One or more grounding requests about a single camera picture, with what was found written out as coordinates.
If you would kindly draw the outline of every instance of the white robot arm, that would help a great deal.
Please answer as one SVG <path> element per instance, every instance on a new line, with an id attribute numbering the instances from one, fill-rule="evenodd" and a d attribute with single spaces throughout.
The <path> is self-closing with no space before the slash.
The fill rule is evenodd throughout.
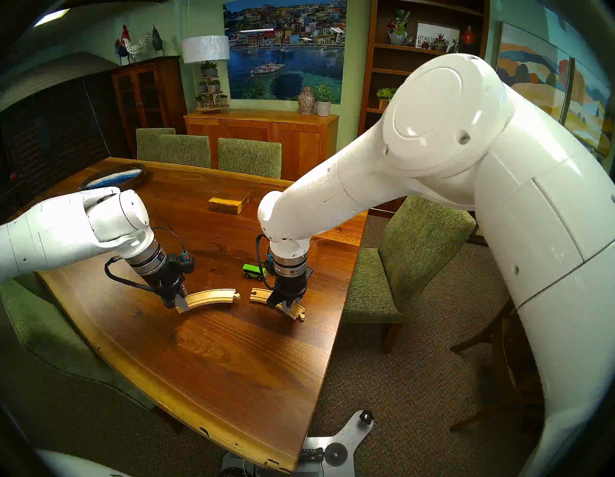
<path id="1" fill-rule="evenodd" d="M 578 140 L 483 60 L 440 56 L 408 77 L 365 134 L 263 198 L 258 218 L 277 290 L 270 305 L 287 309 L 305 293 L 312 235 L 406 195 L 476 210 L 546 400 L 523 473 L 547 472 L 615 372 L 615 186 Z"/>
<path id="2" fill-rule="evenodd" d="M 154 239 L 143 202 L 132 190 L 105 187 L 54 197 L 0 225 L 0 283 L 35 270 L 53 270 L 116 251 L 107 275 L 159 295 L 167 307 L 188 309 L 183 273 L 194 261 L 166 254 Z M 148 286 L 115 277 L 108 267 L 120 258 Z"/>

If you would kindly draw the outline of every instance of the white lampshade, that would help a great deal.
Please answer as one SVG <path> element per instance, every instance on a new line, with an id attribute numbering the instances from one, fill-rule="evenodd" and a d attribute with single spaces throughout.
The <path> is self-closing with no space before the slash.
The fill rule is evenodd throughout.
<path id="1" fill-rule="evenodd" d="M 229 39 L 225 35 L 193 36 L 181 42 L 184 63 L 199 63 L 208 60 L 228 60 Z"/>

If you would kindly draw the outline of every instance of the carpet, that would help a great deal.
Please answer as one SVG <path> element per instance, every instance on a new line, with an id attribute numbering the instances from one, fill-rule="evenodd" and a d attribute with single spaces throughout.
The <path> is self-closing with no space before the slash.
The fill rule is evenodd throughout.
<path id="1" fill-rule="evenodd" d="M 387 220 L 368 217 L 363 245 Z M 449 347 L 481 330 L 507 299 L 486 247 L 466 244 L 427 285 L 390 355 L 381 327 L 344 325 L 309 435 L 334 435 L 359 409 L 376 417 L 355 453 L 357 476 L 513 476 L 536 443 L 520 418 L 448 427 L 494 399 L 490 345 Z M 33 445 L 93 460 L 132 477 L 213 477 L 221 449 L 190 429 L 92 382 L 63 375 L 22 350 L 0 307 L 0 399 Z"/>

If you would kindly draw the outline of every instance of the toy bus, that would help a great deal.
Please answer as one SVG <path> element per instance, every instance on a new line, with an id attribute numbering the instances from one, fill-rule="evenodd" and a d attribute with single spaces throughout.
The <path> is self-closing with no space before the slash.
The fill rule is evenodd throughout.
<path id="1" fill-rule="evenodd" d="M 263 268 L 263 275 L 267 278 L 267 272 Z M 248 265 L 247 263 L 244 265 L 244 276 L 246 278 L 256 278 L 257 280 L 261 279 L 261 272 L 256 265 Z"/>

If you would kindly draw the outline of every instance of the water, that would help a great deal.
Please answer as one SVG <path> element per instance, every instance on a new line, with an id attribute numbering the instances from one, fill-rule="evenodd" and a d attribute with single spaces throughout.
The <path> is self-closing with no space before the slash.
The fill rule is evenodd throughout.
<path id="1" fill-rule="evenodd" d="M 280 47 L 256 50 L 231 50 L 228 62 L 231 98 L 287 100 L 299 96 L 304 86 L 324 83 L 331 88 L 332 102 L 339 104 L 342 97 L 344 49 L 328 47 L 291 47 L 292 53 L 283 53 Z M 250 76 L 250 70 L 265 63 L 283 63 L 275 73 Z"/>

